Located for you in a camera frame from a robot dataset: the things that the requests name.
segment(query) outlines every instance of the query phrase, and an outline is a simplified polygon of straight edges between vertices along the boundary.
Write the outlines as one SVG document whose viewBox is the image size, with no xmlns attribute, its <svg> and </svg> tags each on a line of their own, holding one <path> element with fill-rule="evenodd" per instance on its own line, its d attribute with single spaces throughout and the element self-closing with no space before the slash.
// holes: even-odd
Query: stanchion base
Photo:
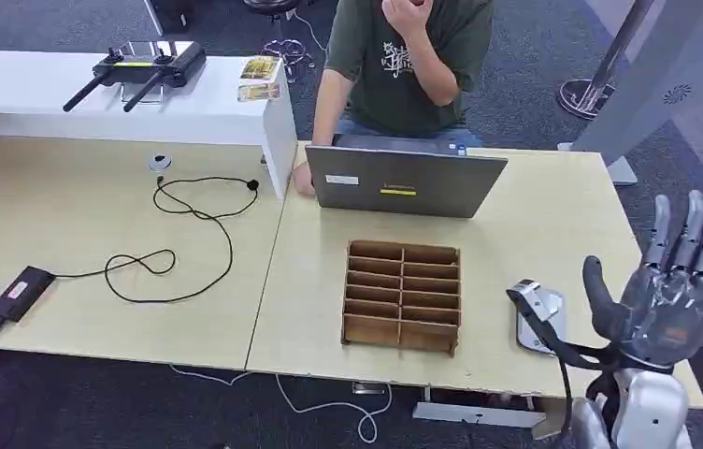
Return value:
<svg viewBox="0 0 703 449">
<path fill-rule="evenodd" d="M 572 151 L 572 142 L 562 142 L 558 144 L 559 152 L 570 152 Z M 624 186 L 624 185 L 635 185 L 638 183 L 638 176 L 632 171 L 632 167 L 626 162 L 626 159 L 622 156 L 616 160 L 616 162 L 610 164 L 608 167 L 608 173 L 610 174 L 610 180 L 613 181 L 613 185 Z"/>
<path fill-rule="evenodd" d="M 569 80 L 561 84 L 561 88 L 558 89 L 556 95 L 558 103 L 563 109 L 566 109 L 567 112 L 576 117 L 585 120 L 595 119 L 599 111 L 605 106 L 605 102 L 608 101 L 608 98 L 616 92 L 616 88 L 606 84 L 602 96 L 596 101 L 593 109 L 580 109 L 577 105 L 580 103 L 580 99 L 583 94 L 585 94 L 585 90 L 588 89 L 589 84 L 591 84 L 591 80 Z"/>
</svg>

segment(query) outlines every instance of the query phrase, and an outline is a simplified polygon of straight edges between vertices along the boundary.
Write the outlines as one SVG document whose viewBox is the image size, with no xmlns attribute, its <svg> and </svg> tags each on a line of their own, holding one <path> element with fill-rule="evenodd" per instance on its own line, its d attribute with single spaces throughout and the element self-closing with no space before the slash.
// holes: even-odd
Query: yellow label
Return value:
<svg viewBox="0 0 703 449">
<path fill-rule="evenodd" d="M 115 63 L 116 67 L 150 67 L 153 65 L 153 63 L 143 63 L 143 62 L 134 62 L 134 61 L 129 61 L 128 63 L 120 62 L 120 63 Z"/>
<path fill-rule="evenodd" d="M 394 189 L 380 189 L 380 194 L 390 194 L 390 195 L 406 195 L 406 196 L 416 196 L 418 193 L 414 190 L 394 190 Z"/>
</svg>

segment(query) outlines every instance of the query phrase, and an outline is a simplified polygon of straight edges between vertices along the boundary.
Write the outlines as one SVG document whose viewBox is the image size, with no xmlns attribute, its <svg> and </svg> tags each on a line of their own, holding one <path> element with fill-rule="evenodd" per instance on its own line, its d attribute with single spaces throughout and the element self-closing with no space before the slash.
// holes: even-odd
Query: laptop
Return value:
<svg viewBox="0 0 703 449">
<path fill-rule="evenodd" d="M 319 205 L 471 218 L 508 162 L 459 155 L 462 151 L 455 148 L 453 154 L 448 148 L 453 144 L 433 149 L 426 140 L 397 139 L 399 150 L 376 149 L 392 148 L 391 138 L 368 136 L 367 149 L 339 146 L 344 141 L 340 136 L 333 141 L 338 146 L 308 145 L 305 151 Z M 418 151 L 409 150 L 409 140 L 415 141 Z"/>
</svg>

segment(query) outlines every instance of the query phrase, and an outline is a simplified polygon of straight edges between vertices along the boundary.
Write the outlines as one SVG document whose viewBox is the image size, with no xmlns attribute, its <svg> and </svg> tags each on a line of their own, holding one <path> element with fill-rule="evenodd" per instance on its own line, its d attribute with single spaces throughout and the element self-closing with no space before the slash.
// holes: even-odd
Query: jeans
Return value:
<svg viewBox="0 0 703 449">
<path fill-rule="evenodd" d="M 364 124 L 355 122 L 351 118 L 343 117 L 337 121 L 335 126 L 336 134 L 354 134 L 356 136 L 390 136 L 385 133 L 381 133 L 376 129 L 365 126 Z M 458 143 L 465 144 L 468 148 L 482 147 L 481 141 L 470 132 L 469 129 L 461 125 L 452 125 L 443 130 L 437 131 L 435 133 L 429 134 L 419 134 L 419 135 L 394 135 L 394 138 L 425 138 L 430 140 L 442 139 L 442 140 L 452 140 Z"/>
</svg>

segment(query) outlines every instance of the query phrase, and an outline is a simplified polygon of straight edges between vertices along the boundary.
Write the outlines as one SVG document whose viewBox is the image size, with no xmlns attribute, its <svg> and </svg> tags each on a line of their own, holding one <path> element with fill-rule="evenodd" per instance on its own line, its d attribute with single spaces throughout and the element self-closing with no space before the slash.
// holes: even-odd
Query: man's arm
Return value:
<svg viewBox="0 0 703 449">
<path fill-rule="evenodd" d="M 335 134 L 335 124 L 346 107 L 349 92 L 354 83 L 331 68 L 325 68 L 319 94 L 316 97 L 316 113 L 313 119 L 313 145 L 330 145 Z M 294 186 L 302 195 L 315 195 L 310 166 L 303 162 L 294 169 Z"/>
<path fill-rule="evenodd" d="M 426 22 L 433 0 L 414 5 L 410 0 L 382 0 L 381 10 L 407 44 L 409 59 L 418 82 L 426 95 L 437 106 L 450 104 L 459 95 L 456 76 L 443 63 L 426 32 Z"/>
<path fill-rule="evenodd" d="M 366 39 L 371 26 L 370 0 L 339 0 L 332 23 L 332 33 L 327 45 L 327 61 L 316 97 L 313 117 L 313 144 L 329 145 L 337 120 L 343 109 L 354 80 L 360 75 L 366 55 Z M 296 191 L 315 195 L 313 178 L 308 163 L 303 163 L 292 173 Z"/>
<path fill-rule="evenodd" d="M 346 107 L 354 83 L 331 68 L 322 73 L 313 120 L 313 145 L 330 145 L 335 125 Z"/>
<path fill-rule="evenodd" d="M 423 91 L 435 105 L 449 105 L 459 95 L 459 86 L 453 72 L 439 60 L 425 28 L 414 35 L 404 36 L 404 43 Z"/>
</svg>

